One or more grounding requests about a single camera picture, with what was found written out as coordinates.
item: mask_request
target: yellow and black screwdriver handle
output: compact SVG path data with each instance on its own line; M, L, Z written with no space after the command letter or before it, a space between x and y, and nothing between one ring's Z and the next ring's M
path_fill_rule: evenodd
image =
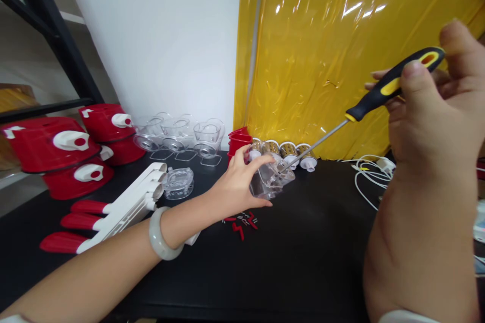
M445 51L438 47L428 47L410 55L397 66L389 70L376 83L357 105L347 110L345 117L350 121L361 121L370 111L384 105L390 99L401 94L399 79L404 66L411 61L419 60L430 72L434 71L445 57Z

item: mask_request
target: screwdriver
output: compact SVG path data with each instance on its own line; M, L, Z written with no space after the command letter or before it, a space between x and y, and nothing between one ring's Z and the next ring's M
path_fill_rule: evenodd
M364 116L372 110L383 106L387 101L393 99L396 96L399 96L401 94L399 79L406 64L411 61L419 60L426 68L428 68L430 72L432 72L441 63L444 57L445 51L443 49L438 47L428 47L411 54L409 57L401 61L399 64L390 69L384 75L384 77L376 83L374 88L371 89L367 94L365 94L364 97L362 97L357 105L347 110L345 114L345 117L347 119L345 121L343 121L335 129L327 133L310 148L305 150L305 152L300 154L291 163L286 165L278 172L278 174L281 174L286 169L291 167L293 164L295 164L297 161L299 161L301 158L303 158L305 155L315 149L318 145L328 139L331 135L344 127L348 122L361 121Z

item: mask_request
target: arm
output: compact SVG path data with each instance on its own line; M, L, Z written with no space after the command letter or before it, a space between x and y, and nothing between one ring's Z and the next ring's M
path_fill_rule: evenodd
M227 172L207 193L163 213L161 231L171 248L223 218L272 205L249 191L254 171L272 158L260 157L246 166L246 148L236 152ZM62 265L0 318L21 314L35 323L98 322L159 262L145 220Z
M485 136L485 49L458 22L442 30L441 43L450 74L432 77L419 62L409 64L401 76L406 101L387 104L397 169L364 263L372 322L396 309L442 323L479 321L472 227Z

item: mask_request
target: hand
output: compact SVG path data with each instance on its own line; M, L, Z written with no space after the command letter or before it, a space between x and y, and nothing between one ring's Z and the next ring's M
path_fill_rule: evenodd
M472 167L485 137L485 48L458 21L441 30L440 43L449 72L431 75L419 61L408 63L401 76L405 100L386 104L394 156L415 171Z
M211 200L216 201L221 219L233 216L249 208L271 207L273 204L266 199L255 198L249 191L249 183L259 167L274 162L270 155L263 155L246 165L244 153L250 145L236 151L227 171L207 192Z

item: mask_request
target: white plug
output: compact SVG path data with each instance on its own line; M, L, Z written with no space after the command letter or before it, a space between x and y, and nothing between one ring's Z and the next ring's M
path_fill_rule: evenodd
M394 164L392 161L387 159L386 157L382 157L379 159L376 164L382 168L382 170L387 173L391 174L394 169L396 169L396 164Z

